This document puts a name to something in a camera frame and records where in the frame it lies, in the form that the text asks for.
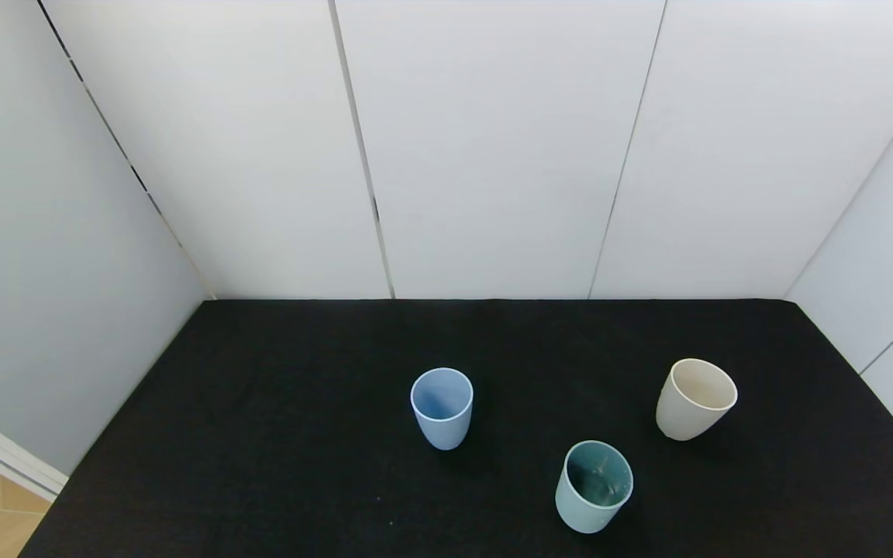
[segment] teal cup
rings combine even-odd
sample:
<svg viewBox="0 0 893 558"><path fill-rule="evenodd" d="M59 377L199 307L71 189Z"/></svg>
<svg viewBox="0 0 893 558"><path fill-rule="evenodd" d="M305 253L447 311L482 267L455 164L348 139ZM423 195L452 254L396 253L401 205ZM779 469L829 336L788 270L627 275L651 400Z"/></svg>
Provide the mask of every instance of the teal cup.
<svg viewBox="0 0 893 558"><path fill-rule="evenodd" d="M632 469L622 453L605 442L574 444L557 481L557 512L579 533L596 533L632 495Z"/></svg>

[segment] panel seam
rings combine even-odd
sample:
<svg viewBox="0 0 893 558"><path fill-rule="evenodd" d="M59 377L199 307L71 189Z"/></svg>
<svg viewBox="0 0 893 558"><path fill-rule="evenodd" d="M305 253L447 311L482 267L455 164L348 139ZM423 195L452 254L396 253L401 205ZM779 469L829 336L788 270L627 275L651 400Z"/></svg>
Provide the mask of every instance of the panel seam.
<svg viewBox="0 0 893 558"><path fill-rule="evenodd" d="M381 227L381 213L378 211L378 200L374 194L374 184L371 180L371 166L367 159L367 149L364 145L364 133L360 127L360 114L357 112L357 96L353 93L353 82L350 79L350 64L347 63L347 49L343 45L343 30L340 28L340 15L336 13L336 0L327 0L329 3L329 18L333 21L333 36L336 39L336 54L340 57L340 70L343 71L343 85L347 89L347 103L350 103L350 119L353 120L353 133L357 137L357 149L360 152L360 163L364 172L364 183L367 186L367 195L371 201L371 216L374 219L374 231L378 238L378 248L381 251L381 265L385 272L385 281L388 286L388 295L394 299L395 286L391 279L391 266L388 263L388 251L385 246L384 230Z"/></svg>
<svg viewBox="0 0 893 558"><path fill-rule="evenodd" d="M639 113L643 109L643 98L646 96L646 86L650 82L650 71L653 70L653 59L657 54L657 43L660 42L660 30L664 27L664 18L667 14L667 3L670 0L664 0L664 7L660 10L660 22L657 24L657 35L653 38L653 49L650 50L650 62L646 67L646 75L643 77L643 88L639 92L639 102L636 103L636 114L633 116L633 125L629 131L629 141L626 143L626 152L622 155L622 166L619 167L619 176L615 181L615 191L612 193L612 205L609 206L609 218L605 220L605 232L602 233L602 244L598 247L598 261L595 261L595 272L591 275L591 287L588 287L588 300L591 300L593 292L595 292L595 282L598 281L598 270L602 268L602 257L605 255L605 243L609 240L609 229L612 225L612 213L615 212L615 203L619 198L619 190L622 188L622 176L626 171L626 162L629 160L629 150L632 148L633 137L636 136L636 125L639 123Z"/></svg>
<svg viewBox="0 0 893 558"><path fill-rule="evenodd" d="M816 257L819 256L819 252L822 252L822 248L826 247L826 244L829 243L829 238L833 237L833 233L836 232L836 227L840 226L840 223L843 222L843 218L846 218L846 214L850 212L854 205L857 204L857 200L859 200L860 195L864 193L864 190L868 188L868 184L871 182L871 177L874 172L877 171L878 167L880 167L881 161L883 161L884 156L887 155L887 152L890 151L891 146L893 145L893 134L891 134L891 138L884 145L884 149L881 151L880 155L877 156L877 161L874 162L871 170L867 173L867 176L864 177L864 181L860 183L860 187L857 188L857 191L853 193L853 197L850 198L850 202L846 204L846 208L843 208L843 212L840 213L839 218L836 218L836 222L833 223L832 227L829 227L829 231L826 233L826 236L822 238L822 242L819 243L819 246L815 248L815 251L812 252L812 255L809 257L809 260L805 262L805 265L802 267L801 271L798 272L798 275L795 277L794 281L791 282L791 286L788 287L786 293L784 293L784 297L782 300L788 300L788 296L791 295L791 291L798 286L798 282L801 281L802 277L805 275L805 272L808 271L809 266L812 265L812 262L815 261Z"/></svg>
<svg viewBox="0 0 893 558"><path fill-rule="evenodd" d="M144 183L143 179L140 177L140 173L137 172L136 167L133 166L133 162L130 161L129 155L126 154L126 150L123 149L123 144L120 143L119 138L116 137L116 132L113 131L112 126L109 125L109 120L102 112L102 107L98 106L98 102L95 101L95 95L91 94L91 89L88 88L88 84L86 84L84 77L81 76L81 71L78 70L78 65L74 63L74 58L71 57L71 52L67 49L67 45L64 45L64 40L60 38L60 33L57 31L57 27L53 24L53 20L50 18L50 13L47 13L47 7L43 6L43 0L36 0L36 3L40 7L40 13L43 13L43 18L46 19L47 25L50 25L50 31L53 32L53 38L57 40L57 45L60 45L60 49L64 52L64 56L67 57L67 62L71 64L71 70L74 70L74 75L77 75L78 81L81 82L81 87L84 89L86 95L88 95L88 100L90 100L91 105L95 107L95 113L98 114L98 117L102 120L102 124L105 125L106 131L109 131L109 137L111 137L112 141L115 142L116 147L119 148L119 152L123 156L123 159L126 161L130 170L133 172L133 176L136 178L137 184L140 185L140 188L143 189L144 194L147 195L148 200L150 200L150 204L153 206L153 210L156 211L157 215L160 216L160 221L163 222L164 226L167 227L167 231L171 233L171 237L174 238L174 242L178 245L178 248L181 248L181 253L183 253L184 258L187 259L188 265L191 265L191 268L195 270L195 274L198 275L198 281L202 283L202 287L205 289L205 292L209 293L210 299L218 300L215 296L215 292L212 290L212 287L209 286L208 280L205 279L205 275L202 274L202 270L198 269L198 265L196 265L194 259L191 258L191 254L188 253L187 248L185 248L184 244L181 243L181 238L178 238L178 234L174 232L174 227L171 227L171 224L167 222L167 216L165 216L164 212L160 210L160 206L157 205L157 201L153 199L153 195L151 194L151 191L148 190L147 184Z"/></svg>

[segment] black table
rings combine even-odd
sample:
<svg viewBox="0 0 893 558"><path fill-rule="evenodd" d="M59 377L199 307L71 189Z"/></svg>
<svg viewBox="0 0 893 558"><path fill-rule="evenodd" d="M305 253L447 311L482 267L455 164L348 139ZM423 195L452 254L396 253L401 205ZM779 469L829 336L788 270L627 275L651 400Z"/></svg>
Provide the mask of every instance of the black table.
<svg viewBox="0 0 893 558"><path fill-rule="evenodd" d="M740 389L683 443L682 357ZM453 452L412 417L432 367L474 382ZM636 479L596 536L553 506L585 439ZM22 552L67 556L893 558L893 419L786 301L210 301Z"/></svg>

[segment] black cloth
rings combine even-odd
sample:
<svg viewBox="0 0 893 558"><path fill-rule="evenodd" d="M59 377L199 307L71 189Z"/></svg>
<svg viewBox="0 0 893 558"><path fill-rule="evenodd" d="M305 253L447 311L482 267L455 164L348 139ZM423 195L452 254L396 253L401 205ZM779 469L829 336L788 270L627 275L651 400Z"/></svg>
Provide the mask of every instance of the black cloth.
<svg viewBox="0 0 893 558"><path fill-rule="evenodd" d="M675 442L683 357L740 401ZM409 403L433 367L474 384L451 452ZM553 505L588 439L635 474L595 536ZM893 558L893 419L786 301L208 301L22 552L67 556Z"/></svg>

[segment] cup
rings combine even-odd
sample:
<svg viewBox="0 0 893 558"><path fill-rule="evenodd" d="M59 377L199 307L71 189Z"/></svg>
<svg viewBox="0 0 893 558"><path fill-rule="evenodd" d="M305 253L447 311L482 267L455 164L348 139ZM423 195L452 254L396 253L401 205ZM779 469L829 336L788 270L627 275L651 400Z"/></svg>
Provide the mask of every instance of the cup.
<svg viewBox="0 0 893 558"><path fill-rule="evenodd" d="M459 370L433 368L412 384L409 394L422 434L438 450L452 450L471 426L474 386Z"/></svg>
<svg viewBox="0 0 893 558"><path fill-rule="evenodd" d="M632 495L632 469L605 442L578 442L564 457L557 481L557 512L578 533L596 533Z"/></svg>
<svg viewBox="0 0 893 558"><path fill-rule="evenodd" d="M691 440L733 408L736 396L736 384L722 368L683 358L671 367L660 390L657 426L667 438Z"/></svg>

